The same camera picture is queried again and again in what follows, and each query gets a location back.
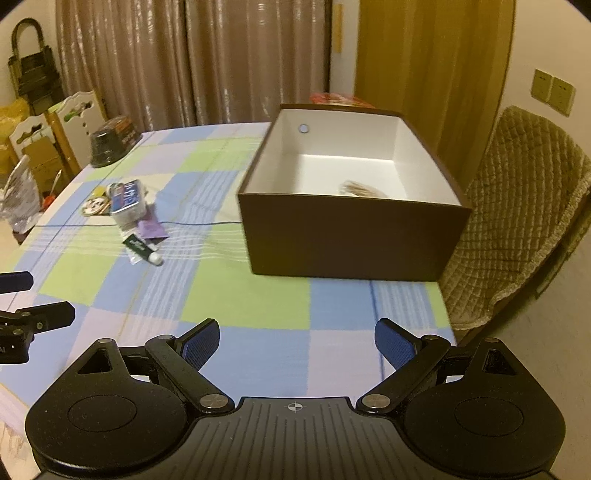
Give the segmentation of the beige curtain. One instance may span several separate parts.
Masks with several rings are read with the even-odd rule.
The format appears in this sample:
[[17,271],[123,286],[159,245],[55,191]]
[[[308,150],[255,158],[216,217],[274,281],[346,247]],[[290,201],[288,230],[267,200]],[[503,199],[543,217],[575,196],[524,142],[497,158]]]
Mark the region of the beige curtain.
[[59,1],[66,89],[143,131],[269,121],[329,83],[329,1]]

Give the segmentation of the black instant noodle bowl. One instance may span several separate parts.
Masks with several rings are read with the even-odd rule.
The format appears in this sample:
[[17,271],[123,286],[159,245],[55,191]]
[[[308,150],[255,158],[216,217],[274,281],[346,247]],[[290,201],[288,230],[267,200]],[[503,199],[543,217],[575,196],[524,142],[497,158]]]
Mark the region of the black instant noodle bowl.
[[140,139],[140,132],[128,116],[108,120],[90,135],[90,165],[93,168],[101,168],[119,161]]

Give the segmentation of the yellow plastic bag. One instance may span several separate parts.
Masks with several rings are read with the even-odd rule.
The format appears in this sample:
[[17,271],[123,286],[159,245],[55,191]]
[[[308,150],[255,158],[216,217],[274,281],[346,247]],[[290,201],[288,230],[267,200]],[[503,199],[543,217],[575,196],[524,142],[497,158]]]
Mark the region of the yellow plastic bag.
[[22,121],[29,117],[29,115],[29,104],[23,98],[17,98],[9,105],[0,107],[0,141],[2,155],[7,154],[9,151],[9,136]]

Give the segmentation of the crumpled silver plastic bag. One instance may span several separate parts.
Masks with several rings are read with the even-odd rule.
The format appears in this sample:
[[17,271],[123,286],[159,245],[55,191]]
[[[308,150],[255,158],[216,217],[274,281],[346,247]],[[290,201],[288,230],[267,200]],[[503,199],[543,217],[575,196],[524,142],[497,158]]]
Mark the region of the crumpled silver plastic bag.
[[42,215],[41,197],[29,163],[29,156],[24,155],[1,191],[1,218],[17,234],[31,230]]

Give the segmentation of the quilted olive chair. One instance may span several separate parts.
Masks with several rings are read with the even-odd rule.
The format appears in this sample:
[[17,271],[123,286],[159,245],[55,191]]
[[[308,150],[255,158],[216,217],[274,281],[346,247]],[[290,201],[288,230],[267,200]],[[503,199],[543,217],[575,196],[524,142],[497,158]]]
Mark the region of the quilted olive chair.
[[469,185],[473,212],[439,285],[452,327],[486,325],[567,236],[590,192],[590,159],[549,119],[506,108]]

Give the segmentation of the purple cream tube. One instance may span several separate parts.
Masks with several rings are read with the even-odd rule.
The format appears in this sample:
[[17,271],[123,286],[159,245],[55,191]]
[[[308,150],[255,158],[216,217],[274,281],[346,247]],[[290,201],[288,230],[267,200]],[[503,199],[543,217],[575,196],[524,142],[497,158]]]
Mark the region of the purple cream tube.
[[142,219],[137,223],[140,236],[146,240],[163,240],[168,237],[164,227],[155,219]]

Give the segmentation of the red instant noodle bowl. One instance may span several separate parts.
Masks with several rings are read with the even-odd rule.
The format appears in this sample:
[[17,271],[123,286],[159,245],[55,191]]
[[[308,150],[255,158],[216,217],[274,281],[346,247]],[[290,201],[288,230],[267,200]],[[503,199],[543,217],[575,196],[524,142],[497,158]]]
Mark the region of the red instant noodle bowl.
[[332,105],[339,107],[367,108],[373,109],[374,106],[356,96],[339,94],[334,92],[318,92],[311,94],[310,101],[315,105]]

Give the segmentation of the checkered tablecloth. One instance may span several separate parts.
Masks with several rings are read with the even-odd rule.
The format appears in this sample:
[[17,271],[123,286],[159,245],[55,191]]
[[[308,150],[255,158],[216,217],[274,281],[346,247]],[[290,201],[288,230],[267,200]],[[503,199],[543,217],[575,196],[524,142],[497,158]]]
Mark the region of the checkered tablecloth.
[[[5,310],[66,300],[66,328],[35,337],[30,359],[1,369],[1,418],[16,425],[93,341],[141,345],[181,335],[206,318],[221,344],[204,376],[232,398],[358,398],[391,371],[374,345],[387,317],[417,335],[453,335],[439,287],[266,277],[252,273],[235,192],[266,126],[231,124],[147,134],[122,161],[84,170],[8,261],[33,275],[31,290],[5,295]],[[141,181],[166,238],[161,266],[133,260],[116,225],[86,217],[100,186]]]

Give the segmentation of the cotton swab bag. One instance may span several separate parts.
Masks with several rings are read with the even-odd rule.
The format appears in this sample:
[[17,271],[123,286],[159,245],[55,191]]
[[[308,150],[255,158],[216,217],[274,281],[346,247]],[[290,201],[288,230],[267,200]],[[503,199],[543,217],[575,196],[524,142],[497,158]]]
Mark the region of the cotton swab bag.
[[383,191],[360,182],[348,180],[339,185],[339,194],[360,198],[387,198]]

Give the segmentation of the double wall socket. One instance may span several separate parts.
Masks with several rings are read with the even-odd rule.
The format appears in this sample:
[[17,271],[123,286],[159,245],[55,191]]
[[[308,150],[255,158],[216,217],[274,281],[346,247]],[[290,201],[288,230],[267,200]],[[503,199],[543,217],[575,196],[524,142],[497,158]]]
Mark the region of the double wall socket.
[[534,71],[530,94],[534,99],[549,105],[558,113],[569,117],[576,88],[565,80],[536,69]]

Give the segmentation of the blue label plastic box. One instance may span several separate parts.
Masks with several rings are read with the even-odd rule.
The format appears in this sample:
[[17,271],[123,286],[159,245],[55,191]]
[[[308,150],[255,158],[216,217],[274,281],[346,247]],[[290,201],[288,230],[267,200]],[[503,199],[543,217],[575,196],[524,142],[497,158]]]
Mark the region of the blue label plastic box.
[[146,189],[140,180],[113,183],[108,189],[110,217],[120,227],[141,220],[147,212]]

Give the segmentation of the brown cardboard storage box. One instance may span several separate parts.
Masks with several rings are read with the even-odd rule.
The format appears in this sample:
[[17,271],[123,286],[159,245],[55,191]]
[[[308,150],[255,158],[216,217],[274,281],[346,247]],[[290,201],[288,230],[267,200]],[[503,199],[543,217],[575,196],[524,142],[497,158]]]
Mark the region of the brown cardboard storage box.
[[[387,198],[339,194],[352,180]],[[238,188],[259,275],[440,279],[472,208],[399,112],[284,104]]]

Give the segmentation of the black folding cart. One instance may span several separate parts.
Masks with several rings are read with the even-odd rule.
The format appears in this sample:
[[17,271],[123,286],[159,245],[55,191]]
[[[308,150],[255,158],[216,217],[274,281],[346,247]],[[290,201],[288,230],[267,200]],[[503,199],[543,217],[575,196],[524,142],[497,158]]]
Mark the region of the black folding cart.
[[[39,47],[37,52],[27,56],[22,56],[19,51],[20,33],[24,27],[35,29]],[[11,46],[8,68],[14,92],[28,103],[31,114],[41,115],[63,101],[65,94],[60,74],[52,50],[45,44],[40,24],[33,18],[19,21],[11,34]]]

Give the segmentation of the dark green small tube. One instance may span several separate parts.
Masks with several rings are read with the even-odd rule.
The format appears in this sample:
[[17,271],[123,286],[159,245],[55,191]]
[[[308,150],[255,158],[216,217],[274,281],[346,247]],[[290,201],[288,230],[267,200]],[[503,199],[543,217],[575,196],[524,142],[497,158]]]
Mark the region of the dark green small tube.
[[163,263],[160,254],[135,234],[127,235],[123,240],[123,244],[142,260],[154,266],[160,266]]

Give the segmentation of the brown paper bag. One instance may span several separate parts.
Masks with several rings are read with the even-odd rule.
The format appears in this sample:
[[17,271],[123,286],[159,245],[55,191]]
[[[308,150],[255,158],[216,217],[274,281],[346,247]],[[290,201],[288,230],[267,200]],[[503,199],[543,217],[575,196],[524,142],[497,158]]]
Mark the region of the brown paper bag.
[[32,142],[23,149],[29,157],[29,168],[41,194],[60,192],[67,181],[66,170],[54,144],[47,137]]

